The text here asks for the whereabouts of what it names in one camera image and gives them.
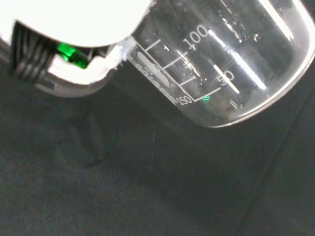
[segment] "green light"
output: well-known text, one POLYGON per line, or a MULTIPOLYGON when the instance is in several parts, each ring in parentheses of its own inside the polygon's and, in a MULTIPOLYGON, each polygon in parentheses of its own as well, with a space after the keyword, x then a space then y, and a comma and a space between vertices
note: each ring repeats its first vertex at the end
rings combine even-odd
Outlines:
POLYGON ((58 52, 59 52, 59 55, 62 56, 65 61, 73 63, 81 67, 82 69, 87 68, 89 64, 88 59, 82 52, 80 52, 76 48, 71 47, 65 43, 61 43, 58 46, 58 52))
POLYGON ((209 101, 210 100, 210 96, 204 97, 202 101, 209 101))

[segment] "number 100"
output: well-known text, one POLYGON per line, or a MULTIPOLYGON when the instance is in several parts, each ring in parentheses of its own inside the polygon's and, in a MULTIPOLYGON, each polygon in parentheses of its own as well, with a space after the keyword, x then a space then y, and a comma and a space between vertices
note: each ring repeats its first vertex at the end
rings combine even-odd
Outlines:
MULTIPOLYGON (((203 25, 198 25, 196 28, 196 31, 192 31, 190 32, 190 39, 194 42, 194 43, 200 43, 201 42, 201 38, 205 38, 208 36, 208 31, 206 30, 206 28, 203 25)), ((193 45, 189 42, 188 39, 184 38, 183 39, 184 42, 188 43, 189 45, 189 49, 193 48, 193 45)))

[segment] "white plastic part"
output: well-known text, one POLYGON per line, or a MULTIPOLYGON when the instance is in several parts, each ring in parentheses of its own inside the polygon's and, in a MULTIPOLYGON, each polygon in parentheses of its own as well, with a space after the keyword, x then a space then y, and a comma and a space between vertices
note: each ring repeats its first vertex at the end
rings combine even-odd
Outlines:
POLYGON ((14 15, 10 12, 2 14, 0 10, 0 38, 9 45, 11 44, 12 31, 15 24, 14 15))
POLYGON ((0 0, 0 32, 18 19, 33 30, 81 47, 117 43, 133 33, 151 0, 0 0))
POLYGON ((55 55, 48 72, 74 84, 90 85, 104 79, 111 69, 116 68, 121 61, 126 60, 134 46, 133 38, 127 38, 117 43, 106 58, 94 57, 86 69, 55 55))

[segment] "dark fabric surface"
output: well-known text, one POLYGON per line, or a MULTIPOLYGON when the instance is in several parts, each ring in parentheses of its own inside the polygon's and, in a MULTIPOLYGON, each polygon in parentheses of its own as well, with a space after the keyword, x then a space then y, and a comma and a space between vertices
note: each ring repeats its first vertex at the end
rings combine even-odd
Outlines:
POLYGON ((223 129, 195 125, 128 63, 78 99, 0 73, 0 235, 315 234, 314 63, 223 129))

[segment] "black surface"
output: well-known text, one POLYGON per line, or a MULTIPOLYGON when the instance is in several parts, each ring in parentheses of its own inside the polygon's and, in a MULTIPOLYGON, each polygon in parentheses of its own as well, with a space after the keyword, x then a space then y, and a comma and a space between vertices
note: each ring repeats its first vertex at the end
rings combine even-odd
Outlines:
POLYGON ((315 234, 314 63, 223 129, 192 123, 128 64, 79 99, 4 71, 0 235, 315 234))

